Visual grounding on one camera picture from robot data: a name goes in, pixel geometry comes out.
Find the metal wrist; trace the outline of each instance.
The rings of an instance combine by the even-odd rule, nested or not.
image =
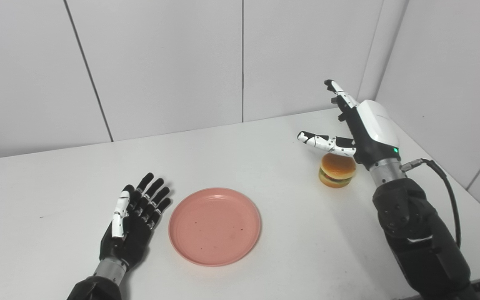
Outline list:
[[[94,276],[101,276],[109,279],[116,285],[120,285],[125,273],[127,265],[115,257],[105,257],[99,262],[95,269]]]
[[[375,165],[370,167],[370,175],[377,187],[392,180],[406,178],[405,172],[401,170],[401,163],[394,158],[376,162]]]

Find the black cable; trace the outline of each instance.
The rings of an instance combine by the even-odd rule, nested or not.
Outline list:
[[[455,194],[453,192],[453,188],[451,188],[451,184],[448,181],[448,176],[445,172],[440,168],[439,165],[436,164],[433,160],[422,159],[434,172],[436,172],[440,178],[444,181],[445,187],[447,188],[447,192],[449,194],[449,199],[451,200],[451,208],[453,209],[453,219],[455,220],[455,240],[457,241],[457,246],[460,248],[460,218],[459,218],[459,209],[457,209],[457,200],[455,199]]]

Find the robotic arm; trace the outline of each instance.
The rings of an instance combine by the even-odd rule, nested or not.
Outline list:
[[[142,259],[153,230],[164,210],[171,204],[165,198],[170,189],[162,178],[153,180],[148,173],[135,189],[127,185],[118,201],[112,222],[107,227],[99,252],[99,265],[91,277],[77,283],[68,300],[121,300],[119,285],[126,272]]]
[[[470,269],[459,249],[459,230],[455,242],[423,189],[406,175],[406,171],[427,163],[442,176],[452,196],[445,173],[425,159],[401,165],[399,140],[383,106],[370,100],[359,104],[333,80],[325,84],[337,95],[332,102],[342,112],[338,119],[346,121],[353,139],[306,131],[301,131],[298,139],[334,154],[352,156],[370,172],[377,186],[373,204],[379,224],[408,284],[424,300],[476,300]]]

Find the toy hamburger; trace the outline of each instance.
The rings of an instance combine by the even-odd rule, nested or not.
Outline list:
[[[322,157],[318,177],[326,186],[341,188],[351,182],[355,169],[355,160],[352,157],[328,153]]]

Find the fingertip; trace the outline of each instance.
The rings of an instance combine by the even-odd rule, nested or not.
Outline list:
[[[167,186],[163,187],[161,190],[158,191],[155,197],[153,197],[152,202],[158,205],[158,203],[160,203],[160,201],[162,201],[162,199],[166,197],[169,193],[170,188],[168,188]]]
[[[125,191],[126,191],[126,192],[129,192],[129,193],[132,193],[132,192],[135,191],[135,187],[132,186],[132,185],[130,185],[130,184],[128,184],[128,185],[126,185],[126,186],[123,188],[123,190],[122,190],[122,192],[125,192]]]
[[[158,204],[157,206],[158,211],[160,211],[160,213],[163,213],[166,210],[166,208],[170,206],[171,203],[172,203],[172,200],[170,198],[165,198]]]
[[[145,187],[151,182],[151,180],[153,180],[154,177],[155,177],[155,175],[153,175],[153,173],[151,173],[151,172],[147,173],[147,175],[145,175],[142,178],[142,180],[138,184],[137,188],[140,189],[140,190],[144,190]]]
[[[301,135],[302,133],[307,139],[312,139],[313,137],[316,136],[314,133],[308,132],[308,131],[301,131],[299,134]]]
[[[336,93],[335,86],[333,85],[333,80],[327,79],[323,82],[325,85],[327,85],[327,90]]]
[[[155,192],[158,190],[158,188],[160,188],[163,184],[164,184],[164,179],[158,178],[157,180],[155,180],[155,182],[151,184],[151,186],[147,189],[145,194],[148,195],[149,197],[153,196]]]

